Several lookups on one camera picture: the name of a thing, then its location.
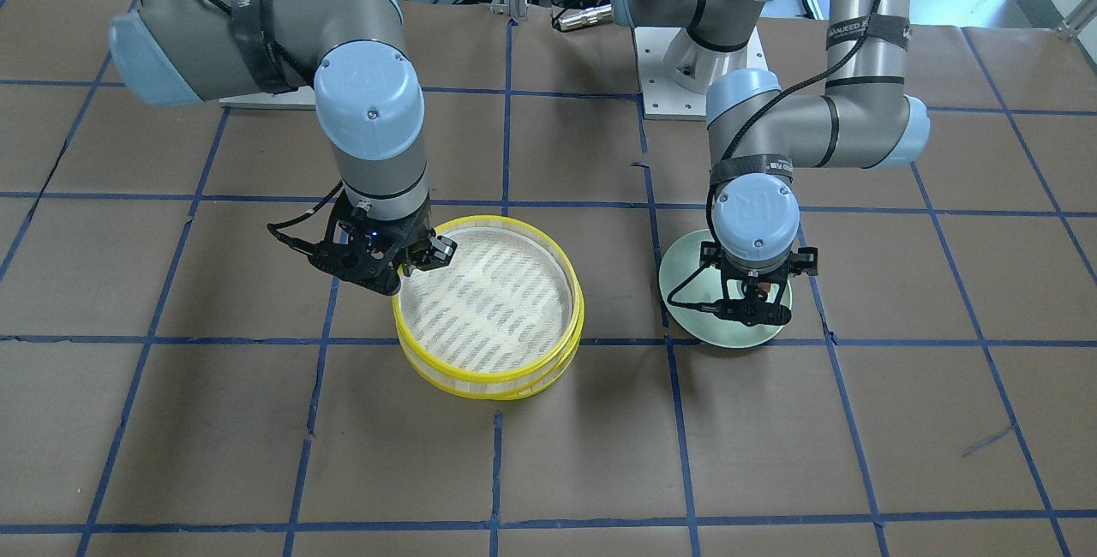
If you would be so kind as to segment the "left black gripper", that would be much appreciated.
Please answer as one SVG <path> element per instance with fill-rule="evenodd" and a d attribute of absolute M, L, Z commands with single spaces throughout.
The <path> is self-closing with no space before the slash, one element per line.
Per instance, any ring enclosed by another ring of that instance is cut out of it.
<path fill-rule="evenodd" d="M 792 309 L 784 306 L 783 298 L 788 291 L 788 278 L 805 273 L 808 276 L 818 275 L 818 249 L 815 246 L 800 246 L 788 253 L 785 261 L 772 271 L 748 272 L 733 268 L 728 259 L 719 255 L 716 245 L 702 245 L 700 248 L 701 268 L 719 269 L 719 296 L 713 302 L 701 302 L 698 311 L 713 314 L 725 321 L 737 321 L 745 326 L 785 326 L 792 319 Z M 756 289 L 743 292 L 745 281 L 765 281 L 771 284 L 766 296 Z"/>

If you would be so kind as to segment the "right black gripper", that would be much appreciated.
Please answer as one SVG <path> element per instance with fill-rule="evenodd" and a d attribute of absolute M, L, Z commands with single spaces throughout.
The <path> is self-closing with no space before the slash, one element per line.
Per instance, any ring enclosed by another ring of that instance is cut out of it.
<path fill-rule="evenodd" d="M 429 224 L 430 201 L 409 216 L 372 219 L 341 194 L 333 202 L 326 234 L 310 249 L 313 268 L 346 283 L 394 296 L 403 276 L 449 268 L 459 245 Z"/>

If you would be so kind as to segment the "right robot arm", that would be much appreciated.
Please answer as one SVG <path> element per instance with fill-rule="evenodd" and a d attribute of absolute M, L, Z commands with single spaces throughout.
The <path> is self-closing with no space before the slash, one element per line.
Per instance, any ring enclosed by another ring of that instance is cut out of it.
<path fill-rule="evenodd" d="M 267 229 L 317 268 L 385 296 L 456 245 L 429 221 L 426 99 L 399 0 L 140 0 L 109 29 L 113 60 L 150 105 L 313 89 L 340 181 L 318 241 Z"/>

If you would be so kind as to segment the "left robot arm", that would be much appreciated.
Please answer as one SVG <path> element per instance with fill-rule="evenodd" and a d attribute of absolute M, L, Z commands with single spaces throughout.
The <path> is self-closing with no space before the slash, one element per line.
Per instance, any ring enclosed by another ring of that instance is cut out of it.
<path fill-rule="evenodd" d="M 744 52 L 767 0 L 611 0 L 627 27 L 680 27 L 703 52 Z M 781 87 L 767 69 L 703 86 L 710 144 L 698 266 L 667 291 L 671 308 L 744 326 L 784 326 L 788 280 L 818 273 L 818 251 L 793 248 L 798 168 L 887 168 L 924 151 L 930 120 L 905 92 L 909 0 L 832 0 L 826 68 Z"/>

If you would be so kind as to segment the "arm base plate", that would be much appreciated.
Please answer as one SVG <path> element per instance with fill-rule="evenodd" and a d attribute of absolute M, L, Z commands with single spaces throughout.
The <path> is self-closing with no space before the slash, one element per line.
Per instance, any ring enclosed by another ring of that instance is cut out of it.
<path fill-rule="evenodd" d="M 635 27 L 633 39 L 644 120 L 705 120 L 708 89 L 737 69 L 767 70 L 758 30 L 737 52 L 713 52 L 683 27 Z"/>
<path fill-rule="evenodd" d="M 316 93 L 309 86 L 302 86 L 287 93 L 247 93 L 219 98 L 219 102 L 224 107 L 252 111 L 314 111 Z"/>

